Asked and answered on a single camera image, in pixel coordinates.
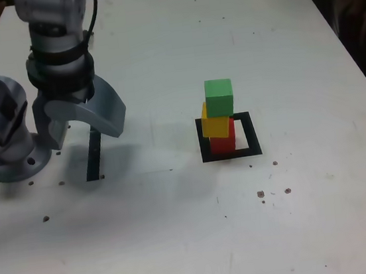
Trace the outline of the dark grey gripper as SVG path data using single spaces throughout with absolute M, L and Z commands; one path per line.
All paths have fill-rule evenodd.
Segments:
M 114 138 L 122 134 L 126 106 L 99 76 L 43 83 L 40 88 L 32 110 L 36 131 L 49 149 L 62 149 L 68 121 L 81 121 Z

